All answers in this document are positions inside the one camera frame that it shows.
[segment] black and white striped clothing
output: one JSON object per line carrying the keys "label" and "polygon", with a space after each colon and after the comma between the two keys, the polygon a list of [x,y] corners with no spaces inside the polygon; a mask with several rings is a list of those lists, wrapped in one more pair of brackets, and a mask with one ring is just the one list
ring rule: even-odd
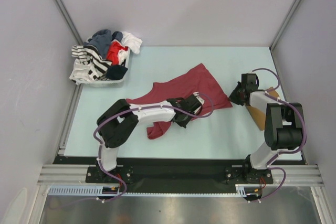
{"label": "black and white striped clothing", "polygon": [[[71,49],[71,55],[76,57],[78,60],[77,64],[73,66],[73,72],[70,79],[76,80],[98,80],[100,77],[105,75],[108,68],[112,65],[111,61],[103,60],[98,53],[95,46],[73,46]],[[90,65],[88,68],[81,68],[78,64]]]}

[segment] blue clothing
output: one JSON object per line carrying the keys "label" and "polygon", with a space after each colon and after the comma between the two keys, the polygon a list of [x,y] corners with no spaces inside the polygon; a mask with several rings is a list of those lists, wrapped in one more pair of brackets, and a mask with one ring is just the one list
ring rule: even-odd
{"label": "blue clothing", "polygon": [[109,51],[112,41],[112,33],[110,30],[104,29],[96,32],[88,39],[88,42],[84,42],[84,46],[95,46],[98,50],[101,58],[106,60],[107,52]]}

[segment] white wall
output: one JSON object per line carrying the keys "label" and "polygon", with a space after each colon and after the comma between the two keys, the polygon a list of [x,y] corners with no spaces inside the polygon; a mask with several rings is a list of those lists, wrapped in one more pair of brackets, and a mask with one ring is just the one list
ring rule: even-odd
{"label": "white wall", "polygon": [[0,0],[0,220],[22,187],[28,205],[58,144],[76,44],[53,0]]}
{"label": "white wall", "polygon": [[293,0],[63,0],[84,40],[126,30],[148,46],[270,46]]}
{"label": "white wall", "polygon": [[274,52],[290,101],[303,105],[304,152],[336,202],[336,0],[303,0]]}

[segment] laundry basket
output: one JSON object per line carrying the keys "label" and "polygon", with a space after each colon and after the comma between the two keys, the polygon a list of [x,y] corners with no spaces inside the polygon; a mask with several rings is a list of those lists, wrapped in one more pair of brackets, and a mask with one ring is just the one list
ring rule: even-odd
{"label": "laundry basket", "polygon": [[[124,65],[126,68],[128,68],[128,62],[130,60],[130,51],[131,51],[130,49],[127,50],[127,57],[125,59],[125,65]],[[110,86],[110,85],[115,85],[115,84],[120,85],[124,81],[125,77],[126,77],[126,74],[123,76],[122,79],[113,81],[113,80],[107,79],[105,76],[102,76],[99,80],[95,82],[78,80],[77,83],[86,84],[92,87],[100,88],[100,87],[105,87],[105,86]]]}

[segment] wire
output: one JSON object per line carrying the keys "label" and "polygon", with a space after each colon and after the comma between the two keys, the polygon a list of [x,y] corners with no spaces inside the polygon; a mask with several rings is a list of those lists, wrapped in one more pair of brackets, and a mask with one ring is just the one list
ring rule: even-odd
{"label": "wire", "polygon": [[264,184],[264,186],[261,188],[261,190],[266,187],[266,181],[264,180],[263,177],[260,177],[260,184],[262,184],[262,183]]}
{"label": "wire", "polygon": [[191,114],[191,113],[188,113],[184,110],[181,110],[179,108],[176,108],[174,106],[170,106],[170,105],[152,105],[152,106],[145,106],[145,107],[138,107],[138,108],[133,108],[133,109],[129,109],[129,110],[125,110],[125,111],[122,111],[118,114],[115,114],[113,116],[111,116],[110,118],[107,118],[105,121],[103,121],[101,124],[98,125],[98,127],[95,129],[95,131],[93,132],[93,137],[94,139],[96,139],[98,142],[99,142],[99,149],[98,149],[98,158],[97,158],[97,161],[98,161],[98,165],[99,165],[99,168],[108,176],[110,176],[111,178],[114,178],[116,180],[118,180],[120,183],[122,183],[124,185],[124,190],[123,192],[121,192],[120,194],[110,198],[110,199],[103,199],[103,200],[100,200],[99,198],[93,198],[93,197],[87,197],[87,198],[83,198],[83,199],[79,199],[79,200],[75,200],[75,201],[72,201],[68,204],[65,204],[65,205],[62,205],[62,206],[59,206],[57,208],[51,208],[52,210],[56,210],[56,209],[60,209],[60,208],[63,208],[63,207],[68,207],[68,206],[71,206],[73,204],[76,204],[76,203],[79,203],[79,202],[82,202],[82,201],[86,201],[86,200],[93,200],[93,199],[96,199],[96,200],[100,200],[102,203],[104,202],[110,202],[110,201],[113,201],[113,200],[116,200],[118,198],[120,198],[123,194],[126,193],[127,191],[127,185],[125,183],[125,181],[121,178],[121,177],[118,177],[118,174],[117,176],[114,176],[113,174],[110,174],[107,170],[104,169],[103,165],[102,165],[102,162],[101,162],[101,155],[102,155],[102,146],[104,144],[103,140],[101,140],[98,136],[97,136],[97,133],[100,131],[100,129],[106,125],[107,123],[109,123],[110,121],[116,119],[117,117],[121,116],[121,115],[124,115],[126,113],[129,113],[129,112],[132,112],[132,111],[137,111],[137,110],[148,110],[148,109],[155,109],[155,108],[167,108],[167,109],[173,109],[175,111],[180,111],[181,113],[184,113],[188,116],[191,116],[193,118],[207,118],[209,117],[213,112],[214,112],[214,109],[215,109],[215,106],[214,106],[214,103],[213,101],[211,100],[211,98],[206,95],[206,94],[203,94],[203,93],[199,93],[199,95],[201,96],[204,96],[211,104],[211,111],[206,114],[206,115],[194,115],[194,114]]}
{"label": "wire", "polygon": [[276,160],[278,158],[278,156],[280,154],[294,154],[294,153],[298,153],[299,151],[301,151],[303,149],[303,146],[306,144],[306,141],[307,141],[307,130],[306,130],[306,125],[305,125],[305,121],[303,120],[303,117],[302,115],[300,114],[300,112],[290,103],[288,102],[285,102],[279,98],[275,98],[273,96],[271,96],[270,94],[268,94],[267,92],[265,92],[265,96],[267,96],[268,98],[271,98],[272,100],[275,100],[279,103],[282,103],[282,104],[285,104],[286,106],[290,107],[295,113],[296,115],[298,116],[300,122],[301,122],[301,125],[302,125],[302,141],[301,141],[301,144],[299,146],[299,148],[297,148],[296,150],[294,151],[280,151],[278,154],[274,155],[267,163],[266,165],[269,166],[274,160]]}
{"label": "wire", "polygon": [[[285,182],[285,180],[286,180],[286,171],[283,169],[283,168],[281,168],[281,167],[271,167],[271,168],[269,168],[270,170],[281,170],[283,173],[284,173],[284,178],[282,179],[282,181],[281,181],[281,183],[280,183],[280,185],[273,191],[273,192],[271,192],[269,195],[266,195],[265,197],[263,197],[263,198],[261,198],[261,199],[267,199],[267,198],[269,198],[269,197],[271,197],[272,195],[274,195],[278,190],[280,190],[280,188],[282,187],[282,185],[284,184],[284,182]],[[253,200],[253,201],[251,201],[251,202],[260,202],[260,200],[261,199],[257,199],[257,200]]]}
{"label": "wire", "polygon": [[[117,177],[120,178],[120,179],[122,179],[122,177],[120,176],[119,173],[117,174]],[[121,182],[119,182],[119,188],[121,188],[121,185],[122,185]]]}
{"label": "wire", "polygon": [[256,68],[256,69],[252,70],[252,72],[259,71],[259,70],[266,70],[268,72],[271,72],[277,78],[277,80],[278,80],[277,86],[275,88],[269,88],[269,89],[267,89],[266,90],[267,92],[274,91],[274,90],[276,90],[276,89],[278,89],[280,87],[280,83],[281,83],[280,82],[280,78],[279,78],[279,76],[274,71],[272,71],[272,70],[270,70],[268,68]]}
{"label": "wire", "polygon": [[240,171],[240,173],[238,173],[236,176],[233,176],[232,178],[229,178],[229,179],[234,179],[234,178],[236,178],[236,177],[239,177],[242,173],[243,173],[243,168],[241,169],[241,171]]}
{"label": "wire", "polygon": [[[278,80],[278,85],[275,87],[275,88],[270,88],[270,89],[267,89],[265,91],[265,96],[267,96],[268,98],[271,98],[272,100],[276,101],[276,102],[279,102],[279,103],[282,103],[288,107],[290,107],[294,112],[295,114],[298,116],[300,122],[301,122],[301,125],[302,125],[302,141],[301,141],[301,144],[299,146],[299,148],[297,148],[296,150],[294,151],[280,151],[279,153],[277,153],[276,155],[274,155],[267,163],[266,163],[266,166],[268,167],[270,164],[272,164],[278,157],[279,155],[281,154],[294,154],[294,153],[298,153],[299,151],[301,151],[303,149],[303,146],[306,144],[306,141],[307,141],[307,130],[306,130],[306,125],[305,125],[305,121],[303,120],[303,117],[302,115],[300,114],[300,112],[293,106],[291,105],[290,103],[286,102],[286,101],[283,101],[281,100],[280,98],[275,98],[273,96],[271,96],[268,92],[269,91],[272,91],[272,90],[276,90],[277,88],[280,87],[280,78],[279,76],[274,73],[272,70],[268,69],[268,68],[257,68],[257,69],[254,69],[252,70],[252,72],[254,71],[258,71],[258,70],[266,70],[266,71],[269,71],[271,72],[272,74],[274,74],[274,76],[277,78]],[[284,173],[284,178],[282,179],[280,185],[273,191],[271,192],[269,195],[261,198],[261,199],[267,199],[269,198],[270,196],[272,196],[273,194],[275,194],[278,190],[280,190],[280,188],[282,187],[282,185],[284,184],[285,180],[286,180],[286,171],[281,168],[281,167],[271,167],[271,168],[268,168],[270,170],[275,170],[275,169],[278,169],[278,170],[281,170],[283,173]]]}

